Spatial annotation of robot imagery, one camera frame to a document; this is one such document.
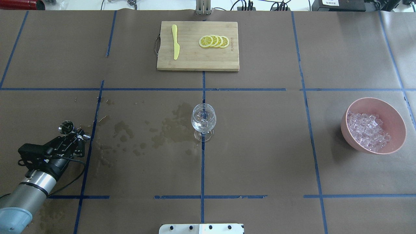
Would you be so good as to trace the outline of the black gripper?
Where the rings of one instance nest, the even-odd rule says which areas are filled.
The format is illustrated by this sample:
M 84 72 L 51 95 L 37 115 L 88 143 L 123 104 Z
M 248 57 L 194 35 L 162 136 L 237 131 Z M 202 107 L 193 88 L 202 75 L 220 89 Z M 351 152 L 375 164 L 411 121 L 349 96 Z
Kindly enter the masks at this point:
M 67 136 L 57 136 L 44 145 L 49 146 L 49 155 L 45 160 L 58 158 L 82 158 L 85 156 L 85 143 L 91 139 L 91 135 L 81 133 L 82 128 L 67 128 Z

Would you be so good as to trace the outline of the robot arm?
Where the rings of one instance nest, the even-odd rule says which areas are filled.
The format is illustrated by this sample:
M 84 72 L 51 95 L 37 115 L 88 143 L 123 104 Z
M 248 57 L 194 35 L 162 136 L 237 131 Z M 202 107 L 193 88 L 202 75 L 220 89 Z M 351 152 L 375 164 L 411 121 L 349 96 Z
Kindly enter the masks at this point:
M 70 162 L 86 164 L 79 157 L 85 155 L 85 143 L 91 139 L 83 129 L 61 130 L 61 135 L 44 145 L 26 143 L 18 152 L 19 166 L 27 173 L 15 190 L 1 196 L 0 229 L 2 234 L 20 234 L 32 221 L 52 192 Z

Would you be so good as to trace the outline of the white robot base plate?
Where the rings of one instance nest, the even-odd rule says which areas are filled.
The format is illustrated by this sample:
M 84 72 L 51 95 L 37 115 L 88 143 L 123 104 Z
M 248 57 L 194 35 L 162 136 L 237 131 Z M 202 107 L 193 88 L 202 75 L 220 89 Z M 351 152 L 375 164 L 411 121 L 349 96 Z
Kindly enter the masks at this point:
M 244 234 L 243 224 L 166 224 L 159 228 L 159 234 Z

